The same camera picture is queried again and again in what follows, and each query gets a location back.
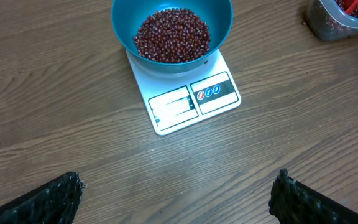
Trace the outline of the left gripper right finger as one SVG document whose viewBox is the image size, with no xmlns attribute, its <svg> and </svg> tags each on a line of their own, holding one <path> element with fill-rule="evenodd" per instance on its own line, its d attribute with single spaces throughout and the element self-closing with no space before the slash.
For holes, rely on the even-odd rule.
<svg viewBox="0 0 358 224">
<path fill-rule="evenodd" d="M 280 224 L 358 224 L 358 213 L 291 178 L 286 169 L 270 195 L 269 214 Z"/>
</svg>

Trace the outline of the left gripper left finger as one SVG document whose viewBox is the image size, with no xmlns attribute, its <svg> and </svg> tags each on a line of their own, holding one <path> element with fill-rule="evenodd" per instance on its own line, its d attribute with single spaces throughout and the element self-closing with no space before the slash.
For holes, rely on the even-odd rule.
<svg viewBox="0 0 358 224">
<path fill-rule="evenodd" d="M 76 172 L 56 179 L 0 206 L 0 224 L 72 224 L 85 184 Z"/>
</svg>

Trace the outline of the orange measuring scoop blue handle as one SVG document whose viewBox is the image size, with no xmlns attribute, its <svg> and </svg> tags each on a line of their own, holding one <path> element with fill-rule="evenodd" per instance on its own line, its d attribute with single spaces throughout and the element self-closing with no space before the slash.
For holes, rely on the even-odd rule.
<svg viewBox="0 0 358 224">
<path fill-rule="evenodd" d="M 351 14 L 358 6 L 358 0 L 343 0 L 343 2 L 346 14 Z"/>
</svg>

